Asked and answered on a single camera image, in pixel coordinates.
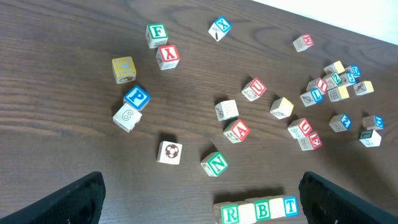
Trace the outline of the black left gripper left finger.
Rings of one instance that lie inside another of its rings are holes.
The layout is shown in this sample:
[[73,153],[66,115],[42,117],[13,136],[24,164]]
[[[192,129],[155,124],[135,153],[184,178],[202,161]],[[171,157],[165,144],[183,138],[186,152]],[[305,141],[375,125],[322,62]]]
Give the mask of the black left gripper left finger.
[[39,201],[1,218],[1,224],[98,224],[105,196],[103,175],[94,171]]

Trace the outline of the blue T block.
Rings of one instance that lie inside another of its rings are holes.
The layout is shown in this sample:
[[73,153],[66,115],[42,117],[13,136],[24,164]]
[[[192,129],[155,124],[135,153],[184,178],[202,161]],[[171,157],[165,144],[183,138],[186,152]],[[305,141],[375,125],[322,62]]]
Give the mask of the blue T block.
[[286,217],[294,217],[299,214],[296,196],[283,195],[284,211]]

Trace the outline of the green B block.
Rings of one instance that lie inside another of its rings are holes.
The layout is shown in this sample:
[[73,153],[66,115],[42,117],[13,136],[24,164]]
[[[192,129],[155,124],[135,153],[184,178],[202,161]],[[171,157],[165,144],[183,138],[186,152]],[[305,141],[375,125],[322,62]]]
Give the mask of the green B block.
[[248,198],[245,202],[254,204],[255,217],[257,222],[263,222],[271,218],[269,200],[270,197]]

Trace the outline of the yellow o block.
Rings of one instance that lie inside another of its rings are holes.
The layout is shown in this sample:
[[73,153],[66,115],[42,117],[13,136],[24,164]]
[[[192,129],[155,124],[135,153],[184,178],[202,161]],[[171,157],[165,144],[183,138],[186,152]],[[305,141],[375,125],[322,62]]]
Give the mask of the yellow o block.
[[270,199],[269,209],[271,219],[285,217],[284,199],[281,197]]
[[238,204],[239,224],[256,223],[256,212],[254,204],[251,202],[240,201]]
[[292,114],[294,105],[285,97],[275,100],[270,108],[270,113],[278,119],[284,119]]

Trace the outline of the green R block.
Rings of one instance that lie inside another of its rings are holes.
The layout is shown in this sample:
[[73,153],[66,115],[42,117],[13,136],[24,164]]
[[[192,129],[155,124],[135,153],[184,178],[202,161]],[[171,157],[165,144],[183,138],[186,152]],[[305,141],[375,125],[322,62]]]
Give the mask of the green R block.
[[216,224],[237,224],[239,223],[238,204],[222,202],[213,205]]

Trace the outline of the red E block lower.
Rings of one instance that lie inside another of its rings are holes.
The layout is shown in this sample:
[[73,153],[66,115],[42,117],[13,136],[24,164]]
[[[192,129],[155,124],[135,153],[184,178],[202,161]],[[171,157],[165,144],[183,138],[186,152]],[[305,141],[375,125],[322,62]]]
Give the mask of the red E block lower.
[[312,132],[308,136],[297,139],[302,151],[315,150],[322,146],[321,139],[317,132]]

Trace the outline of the red e block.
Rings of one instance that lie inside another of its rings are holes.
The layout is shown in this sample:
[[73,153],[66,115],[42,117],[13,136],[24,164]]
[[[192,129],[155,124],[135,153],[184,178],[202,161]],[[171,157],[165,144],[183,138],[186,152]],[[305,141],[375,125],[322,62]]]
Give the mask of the red e block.
[[322,146],[321,139],[317,132],[312,132],[308,136],[297,139],[302,151],[315,150]]
[[309,47],[314,45],[314,41],[310,34],[301,35],[299,38],[293,41],[293,45],[297,52],[303,52]]

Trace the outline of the red U block lower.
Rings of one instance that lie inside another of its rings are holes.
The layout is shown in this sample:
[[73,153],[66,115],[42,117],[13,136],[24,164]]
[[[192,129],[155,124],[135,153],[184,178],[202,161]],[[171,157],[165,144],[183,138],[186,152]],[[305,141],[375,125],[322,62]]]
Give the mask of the red U block lower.
[[293,121],[287,127],[287,130],[294,139],[298,139],[308,136],[313,131],[313,128],[306,118],[300,118]]

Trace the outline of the red u block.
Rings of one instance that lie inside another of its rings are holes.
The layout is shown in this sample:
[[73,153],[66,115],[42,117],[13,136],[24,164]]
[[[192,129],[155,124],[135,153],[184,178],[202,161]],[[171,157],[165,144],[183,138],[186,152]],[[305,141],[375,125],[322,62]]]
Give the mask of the red u block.
[[254,101],[260,98],[264,92],[266,91],[267,87],[260,79],[255,78],[251,80],[241,91],[241,93],[249,100]]
[[308,136],[313,131],[313,128],[306,118],[300,118],[293,121],[287,127],[287,130],[294,139],[298,139]]

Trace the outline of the blue 2 block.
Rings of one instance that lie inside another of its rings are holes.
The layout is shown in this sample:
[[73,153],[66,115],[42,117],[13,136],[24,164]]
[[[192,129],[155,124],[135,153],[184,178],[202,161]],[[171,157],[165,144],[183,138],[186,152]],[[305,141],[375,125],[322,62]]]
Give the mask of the blue 2 block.
[[336,115],[329,122],[330,127],[336,133],[349,130],[352,124],[352,120],[346,114]]

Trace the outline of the wooden block red edge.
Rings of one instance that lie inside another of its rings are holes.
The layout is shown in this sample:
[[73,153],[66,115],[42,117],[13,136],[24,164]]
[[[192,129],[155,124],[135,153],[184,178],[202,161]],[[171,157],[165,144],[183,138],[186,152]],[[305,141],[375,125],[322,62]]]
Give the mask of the wooden block red edge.
[[141,120],[141,117],[141,112],[133,108],[130,104],[125,103],[113,116],[113,122],[129,133]]

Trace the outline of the red A block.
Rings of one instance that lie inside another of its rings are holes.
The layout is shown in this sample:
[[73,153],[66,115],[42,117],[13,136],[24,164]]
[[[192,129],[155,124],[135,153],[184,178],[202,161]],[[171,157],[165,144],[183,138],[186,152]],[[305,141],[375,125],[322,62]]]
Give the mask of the red A block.
[[246,126],[246,123],[237,119],[230,123],[226,129],[223,131],[223,134],[233,143],[243,142],[245,138],[250,133],[250,129]]

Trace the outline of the yellow block top right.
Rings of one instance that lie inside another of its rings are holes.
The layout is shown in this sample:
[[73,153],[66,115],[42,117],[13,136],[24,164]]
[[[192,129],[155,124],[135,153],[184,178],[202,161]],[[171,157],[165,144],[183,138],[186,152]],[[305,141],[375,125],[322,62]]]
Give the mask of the yellow block top right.
[[338,61],[333,62],[330,65],[327,65],[324,68],[324,71],[327,75],[333,74],[333,73],[341,74],[341,73],[345,72],[345,68],[344,68],[343,64],[338,60]]

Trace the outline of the red E block top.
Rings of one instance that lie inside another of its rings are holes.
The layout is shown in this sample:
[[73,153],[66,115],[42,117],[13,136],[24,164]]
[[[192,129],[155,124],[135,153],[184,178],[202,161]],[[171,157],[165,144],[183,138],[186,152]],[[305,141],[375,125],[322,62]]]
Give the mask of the red E block top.
[[299,38],[293,41],[293,45],[297,52],[303,52],[309,47],[314,45],[314,41],[310,34],[301,35]]

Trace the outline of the green F block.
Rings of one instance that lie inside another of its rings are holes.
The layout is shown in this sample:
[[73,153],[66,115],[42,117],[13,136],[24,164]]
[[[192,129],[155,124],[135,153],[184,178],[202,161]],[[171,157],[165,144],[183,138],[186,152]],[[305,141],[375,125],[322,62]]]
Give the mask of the green F block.
[[164,24],[148,24],[146,27],[146,41],[150,49],[164,46],[169,35]]

